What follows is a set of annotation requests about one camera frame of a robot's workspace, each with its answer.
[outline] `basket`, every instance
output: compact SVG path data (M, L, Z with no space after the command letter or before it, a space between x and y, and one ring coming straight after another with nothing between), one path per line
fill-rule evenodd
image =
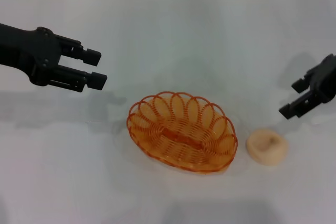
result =
M127 128L136 145L162 163L196 173L226 170L238 140L214 103L184 92L161 92L134 104Z

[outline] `white table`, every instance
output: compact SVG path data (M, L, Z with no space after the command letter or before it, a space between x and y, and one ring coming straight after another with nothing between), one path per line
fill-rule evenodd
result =
M38 26L102 52L103 91L37 87L1 66L1 224L336 222L336 103L301 119L278 109L291 83L336 50L336 0L0 0L0 23ZM239 148L222 175L183 173L129 138L130 106L162 90L218 103ZM245 150L272 127L277 168Z

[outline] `oval basket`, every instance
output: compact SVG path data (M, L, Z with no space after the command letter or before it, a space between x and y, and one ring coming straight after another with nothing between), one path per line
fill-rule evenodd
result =
M226 170L238 147L234 126L223 110L184 92L143 98L131 107L127 128L148 156L190 172Z

